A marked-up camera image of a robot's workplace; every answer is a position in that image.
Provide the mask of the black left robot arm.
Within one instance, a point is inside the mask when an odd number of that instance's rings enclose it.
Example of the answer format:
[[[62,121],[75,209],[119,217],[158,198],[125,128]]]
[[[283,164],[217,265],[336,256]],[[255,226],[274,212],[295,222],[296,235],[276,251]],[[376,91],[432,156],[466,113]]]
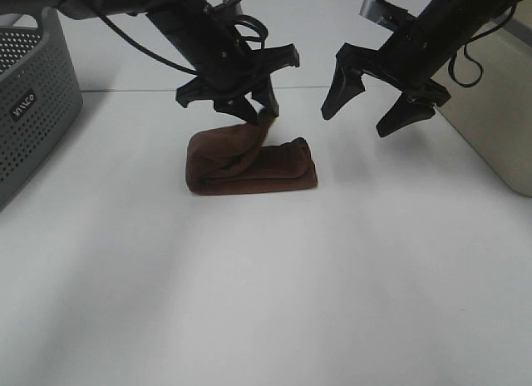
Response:
[[[1,0],[3,14],[33,14],[52,7],[76,20],[98,17],[122,39],[145,55],[193,80],[176,91],[175,100],[187,107],[211,101],[219,113],[257,124],[259,116],[278,116],[271,75],[298,67],[292,44],[267,48],[268,29],[242,12],[242,0]],[[112,15],[144,14],[187,60],[184,67],[143,47],[110,19]]]

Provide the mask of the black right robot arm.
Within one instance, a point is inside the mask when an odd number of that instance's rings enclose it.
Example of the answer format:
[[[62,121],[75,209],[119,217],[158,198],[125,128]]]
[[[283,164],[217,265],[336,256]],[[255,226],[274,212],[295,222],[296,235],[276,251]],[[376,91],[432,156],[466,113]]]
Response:
[[[378,49],[345,43],[336,55],[332,84],[322,105],[324,119],[333,118],[351,99],[364,92],[365,75],[384,81],[401,93],[377,123],[381,137],[430,119],[451,98],[434,74],[456,59],[457,51],[479,37],[490,19],[514,14],[523,0],[431,0],[411,15],[386,0],[363,0],[362,17],[392,31]]]

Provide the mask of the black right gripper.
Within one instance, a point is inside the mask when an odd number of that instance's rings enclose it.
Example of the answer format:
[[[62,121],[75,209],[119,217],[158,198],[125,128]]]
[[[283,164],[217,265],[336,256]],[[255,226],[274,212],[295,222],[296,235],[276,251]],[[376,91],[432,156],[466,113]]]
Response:
[[[404,92],[377,123],[380,137],[432,118],[435,115],[432,103],[443,106],[451,99],[447,89],[423,74],[419,66],[408,66],[406,57],[386,57],[378,50],[345,43],[336,54],[332,84],[321,107],[324,120],[331,120],[354,97],[365,92],[364,75]]]

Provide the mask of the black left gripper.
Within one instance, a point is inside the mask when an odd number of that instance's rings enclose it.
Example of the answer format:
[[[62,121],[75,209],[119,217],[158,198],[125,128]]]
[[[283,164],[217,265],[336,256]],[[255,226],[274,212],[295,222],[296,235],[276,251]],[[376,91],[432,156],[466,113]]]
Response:
[[[251,50],[247,66],[219,69],[214,74],[199,75],[179,87],[175,100],[187,107],[194,101],[211,101],[214,110],[235,116],[247,123],[257,123],[259,114],[278,117],[278,102],[274,95],[271,74],[286,67],[300,65],[299,53],[293,44]],[[262,109],[256,112],[246,98],[250,95]]]

